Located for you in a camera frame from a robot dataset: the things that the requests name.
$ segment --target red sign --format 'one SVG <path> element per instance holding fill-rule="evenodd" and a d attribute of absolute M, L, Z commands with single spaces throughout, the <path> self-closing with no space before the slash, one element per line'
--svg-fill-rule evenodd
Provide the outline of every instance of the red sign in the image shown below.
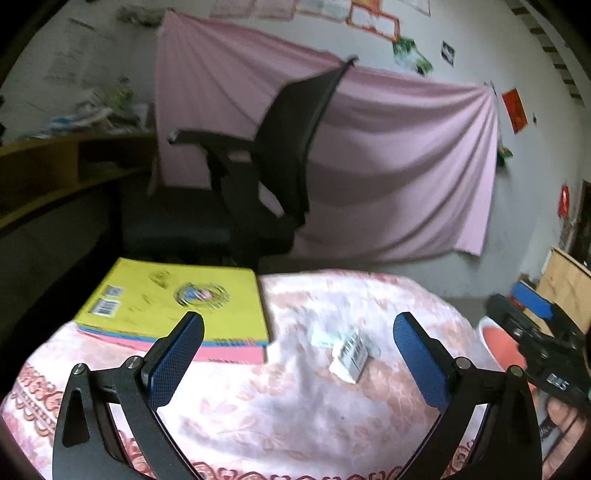
<path fill-rule="evenodd" d="M 513 133 L 521 132 L 527 127 L 527 117 L 525 116 L 523 104 L 521 103 L 521 98 L 519 98 L 517 89 L 514 88 L 509 92 L 503 93 L 503 101 L 505 102 L 505 107 L 507 108 L 509 118 L 511 119 Z"/>

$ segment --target pink book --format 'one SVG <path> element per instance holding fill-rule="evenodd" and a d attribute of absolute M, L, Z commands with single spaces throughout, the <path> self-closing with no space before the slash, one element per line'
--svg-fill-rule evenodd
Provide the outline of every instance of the pink book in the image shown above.
<path fill-rule="evenodd" d="M 140 352 L 147 352 L 153 345 L 151 342 L 141 340 L 129 340 L 126 338 L 99 335 L 78 329 L 82 335 L 86 335 L 102 342 L 132 348 Z M 195 357 L 194 362 L 220 362 L 223 364 L 262 365 L 265 363 L 265 347 L 263 346 L 202 346 Z"/>

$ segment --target office chair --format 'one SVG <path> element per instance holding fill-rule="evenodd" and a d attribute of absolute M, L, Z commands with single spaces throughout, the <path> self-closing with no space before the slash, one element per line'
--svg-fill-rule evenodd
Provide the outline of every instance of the office chair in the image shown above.
<path fill-rule="evenodd" d="M 126 254 L 200 263 L 203 256 L 230 256 L 256 271 L 264 255 L 288 253 L 310 210 L 306 188 L 308 151 L 351 57 L 338 68 L 285 85 L 267 110 L 253 140 L 215 132 L 177 130 L 171 145 L 200 145 L 207 154 L 212 190 L 158 189 L 124 231 Z M 251 162 L 230 159 L 237 151 Z M 284 214 L 259 200 L 259 182 Z"/>

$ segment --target pink sheet hanging on wall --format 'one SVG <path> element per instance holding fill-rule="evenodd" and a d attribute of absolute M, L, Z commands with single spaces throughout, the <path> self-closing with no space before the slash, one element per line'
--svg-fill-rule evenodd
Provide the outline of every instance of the pink sheet hanging on wall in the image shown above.
<path fill-rule="evenodd" d="M 164 183 L 209 184 L 200 148 L 171 147 L 170 131 L 251 138 L 285 82 L 337 62 L 328 52 L 257 30 L 168 13 L 156 59 Z M 486 86 L 353 68 L 311 149 L 310 213 L 291 255 L 370 261 L 451 250 L 480 255 L 496 135 L 495 97 Z"/>

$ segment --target black mesh chair backrest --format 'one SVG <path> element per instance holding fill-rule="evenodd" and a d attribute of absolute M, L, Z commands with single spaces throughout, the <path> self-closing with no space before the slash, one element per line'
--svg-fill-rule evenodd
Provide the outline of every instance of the black mesh chair backrest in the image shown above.
<path fill-rule="evenodd" d="M 267 110 L 255 141 L 264 155 L 253 155 L 261 183 L 298 225 L 310 209 L 306 189 L 308 151 L 336 88 L 357 57 L 316 77 L 285 85 Z"/>

